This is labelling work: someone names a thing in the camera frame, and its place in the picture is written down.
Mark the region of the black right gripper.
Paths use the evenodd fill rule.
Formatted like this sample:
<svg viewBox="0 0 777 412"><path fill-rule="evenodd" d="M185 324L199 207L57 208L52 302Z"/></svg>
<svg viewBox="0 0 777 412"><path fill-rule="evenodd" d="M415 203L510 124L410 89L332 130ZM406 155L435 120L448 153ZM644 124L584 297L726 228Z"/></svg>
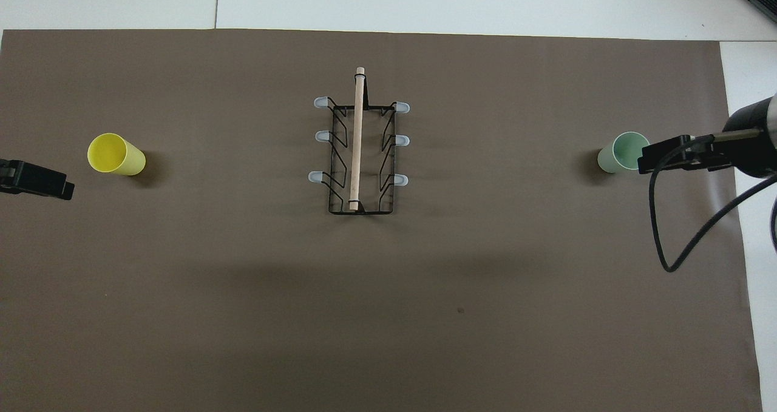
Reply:
<svg viewBox="0 0 777 412"><path fill-rule="evenodd" d="M717 151L714 136L680 135L650 144L637 159L640 174L663 171L721 171L733 165L747 176L767 178L776 172L775 138L776 96L752 103L735 111L724 126L724 132L758 128L759 135L731 141L728 157Z"/></svg>

